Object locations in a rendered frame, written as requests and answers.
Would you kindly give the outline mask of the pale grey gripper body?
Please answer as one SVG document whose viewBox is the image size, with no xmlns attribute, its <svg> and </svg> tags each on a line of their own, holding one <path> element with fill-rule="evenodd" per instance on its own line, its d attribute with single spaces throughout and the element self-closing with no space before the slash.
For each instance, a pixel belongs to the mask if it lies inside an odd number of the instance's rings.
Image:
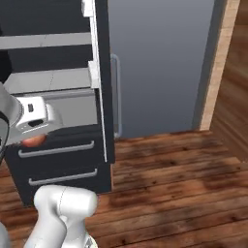
<svg viewBox="0 0 248 248">
<path fill-rule="evenodd" d="M 50 104 L 46 104 L 46 111 L 48 128 L 51 131 L 61 129 L 63 127 L 63 121 L 60 113 L 56 109 L 54 109 Z"/>
</svg>

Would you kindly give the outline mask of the orange peach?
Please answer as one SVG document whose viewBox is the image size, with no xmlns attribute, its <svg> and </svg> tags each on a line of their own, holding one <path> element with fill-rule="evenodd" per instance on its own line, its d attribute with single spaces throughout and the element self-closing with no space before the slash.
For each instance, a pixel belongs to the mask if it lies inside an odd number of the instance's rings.
<svg viewBox="0 0 248 248">
<path fill-rule="evenodd" d="M 36 136 L 34 138 L 25 139 L 21 143 L 27 147 L 36 147 L 41 145 L 46 140 L 45 135 Z"/>
</svg>

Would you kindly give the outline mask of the beige wooden panel edge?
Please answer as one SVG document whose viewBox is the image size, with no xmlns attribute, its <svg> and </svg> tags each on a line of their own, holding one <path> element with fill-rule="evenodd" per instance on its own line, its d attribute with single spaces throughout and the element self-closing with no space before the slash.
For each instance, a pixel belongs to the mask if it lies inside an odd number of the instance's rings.
<svg viewBox="0 0 248 248">
<path fill-rule="evenodd" d="M 195 106 L 194 127 L 210 128 L 240 0 L 215 0 Z"/>
</svg>

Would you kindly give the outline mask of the grey fridge shelf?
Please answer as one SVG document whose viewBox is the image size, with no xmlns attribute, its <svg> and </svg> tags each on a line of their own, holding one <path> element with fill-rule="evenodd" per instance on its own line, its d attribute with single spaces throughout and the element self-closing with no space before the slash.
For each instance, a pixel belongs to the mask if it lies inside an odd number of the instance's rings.
<svg viewBox="0 0 248 248">
<path fill-rule="evenodd" d="M 90 33 L 0 37 L 0 49 L 90 45 Z"/>
<path fill-rule="evenodd" d="M 88 68 L 13 73 L 4 83 L 12 94 L 74 88 L 98 88 Z"/>
</svg>

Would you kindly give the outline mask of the dark fridge body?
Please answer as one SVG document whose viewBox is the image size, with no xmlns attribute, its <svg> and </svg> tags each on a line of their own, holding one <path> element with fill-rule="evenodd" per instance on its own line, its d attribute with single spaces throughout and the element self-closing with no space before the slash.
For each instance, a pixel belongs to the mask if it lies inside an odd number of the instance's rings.
<svg viewBox="0 0 248 248">
<path fill-rule="evenodd" d="M 42 97 L 64 128 L 98 125 L 104 161 L 114 162 L 108 0 L 0 0 L 0 37 L 90 33 L 90 45 L 0 49 L 0 83 L 13 73 L 88 68 L 98 88 L 12 94 Z"/>
</svg>

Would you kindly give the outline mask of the dark fridge drawer front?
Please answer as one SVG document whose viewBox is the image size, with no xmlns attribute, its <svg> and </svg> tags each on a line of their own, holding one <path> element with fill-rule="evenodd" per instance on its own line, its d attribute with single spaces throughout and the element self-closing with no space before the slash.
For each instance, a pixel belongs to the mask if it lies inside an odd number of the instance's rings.
<svg viewBox="0 0 248 248">
<path fill-rule="evenodd" d="M 88 150 L 30 158 L 20 158 L 17 154 L 18 150 L 23 152 L 39 151 L 87 144 L 92 140 L 95 141 L 95 146 Z M 37 147 L 26 147 L 24 145 L 9 146 L 5 159 L 11 172 L 28 174 L 93 167 L 104 161 L 102 130 L 98 125 L 60 129 L 47 135 L 45 142 Z"/>
<path fill-rule="evenodd" d="M 49 179 L 53 177 L 60 177 L 66 175 L 80 174 L 91 172 L 94 169 L 98 169 L 96 176 L 87 177 L 76 180 L 63 181 L 58 183 L 50 183 L 38 186 L 31 186 L 28 183 L 28 179 L 33 180 Z M 110 164 L 100 164 L 99 166 L 84 169 L 75 169 L 67 171 L 51 171 L 48 174 L 34 174 L 34 175 L 18 175 L 17 173 L 12 173 L 12 177 L 19 193 L 22 204 L 26 207 L 33 206 L 34 195 L 36 191 L 41 186 L 47 185 L 59 185 L 59 186 L 70 186 L 77 188 L 84 188 L 95 192 L 96 194 L 107 193 L 111 191 L 111 165 Z"/>
</svg>

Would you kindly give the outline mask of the grey fridge door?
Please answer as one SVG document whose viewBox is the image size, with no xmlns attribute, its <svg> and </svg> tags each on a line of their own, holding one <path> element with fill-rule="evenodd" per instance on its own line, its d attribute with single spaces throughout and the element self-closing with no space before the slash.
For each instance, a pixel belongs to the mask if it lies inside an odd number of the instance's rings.
<svg viewBox="0 0 248 248">
<path fill-rule="evenodd" d="M 121 138 L 196 130 L 214 1 L 108 0 L 110 49 L 121 70 Z M 114 61 L 111 71 L 116 131 Z"/>
</svg>

